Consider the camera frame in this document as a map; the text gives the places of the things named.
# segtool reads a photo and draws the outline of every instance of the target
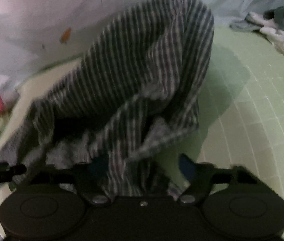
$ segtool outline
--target metal screw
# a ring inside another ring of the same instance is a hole
[[[180,197],[180,201],[183,204],[191,204],[195,202],[195,197],[192,195],[183,195]]]
[[[146,207],[147,205],[148,205],[148,203],[146,201],[140,202],[140,206],[141,207]]]
[[[104,205],[109,201],[109,199],[106,196],[95,196],[92,198],[92,202],[96,205]]]

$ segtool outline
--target round pad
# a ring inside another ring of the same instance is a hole
[[[259,193],[254,185],[246,186],[247,193],[230,188],[203,203],[203,214],[215,229],[237,240],[262,240],[284,230],[284,201],[277,194]]]
[[[0,222],[8,235],[22,240],[51,240],[66,235],[81,221],[84,202],[47,185],[28,186],[0,206]]]

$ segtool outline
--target striped cloth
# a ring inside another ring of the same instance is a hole
[[[213,29],[200,0],[149,0],[126,10],[77,69],[32,103],[0,161],[31,173],[44,163],[67,168],[108,154],[103,189],[143,195],[163,178],[152,156],[198,127]]]

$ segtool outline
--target black device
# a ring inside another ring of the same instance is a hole
[[[25,172],[23,165],[0,167],[0,182]],[[244,167],[194,164],[194,180],[177,201],[110,199],[90,180],[88,167],[45,167],[19,185],[0,206],[5,240],[283,240],[284,200]],[[59,183],[74,184],[77,194]],[[228,187],[211,194],[220,183]]]

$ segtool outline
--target striped towel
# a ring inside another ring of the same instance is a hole
[[[200,0],[149,0],[126,10],[77,69],[32,103],[0,161],[32,173],[107,154],[105,192],[143,195],[163,179],[152,156],[198,127],[213,29]]]

